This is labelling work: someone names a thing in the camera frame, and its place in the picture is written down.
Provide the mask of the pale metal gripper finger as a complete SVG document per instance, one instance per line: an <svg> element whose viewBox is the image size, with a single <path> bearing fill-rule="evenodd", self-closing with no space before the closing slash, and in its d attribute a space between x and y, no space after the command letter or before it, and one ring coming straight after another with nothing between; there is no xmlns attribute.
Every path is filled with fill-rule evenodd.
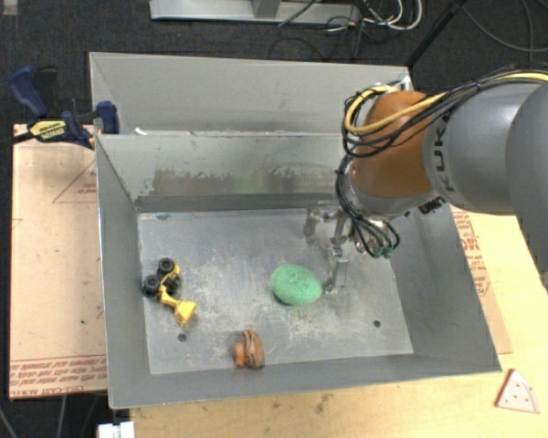
<svg viewBox="0 0 548 438"><path fill-rule="evenodd" d="M326 292L346 287L349 263L350 258L343 252L343 235L335 235L329 249L328 276L324 286Z"/></svg>
<svg viewBox="0 0 548 438"><path fill-rule="evenodd" d="M303 225L303 236L307 243L313 243L315 240L316 229L319 223L323 222L322 210L320 206L311 206L307 208L307 216Z"/></svg>

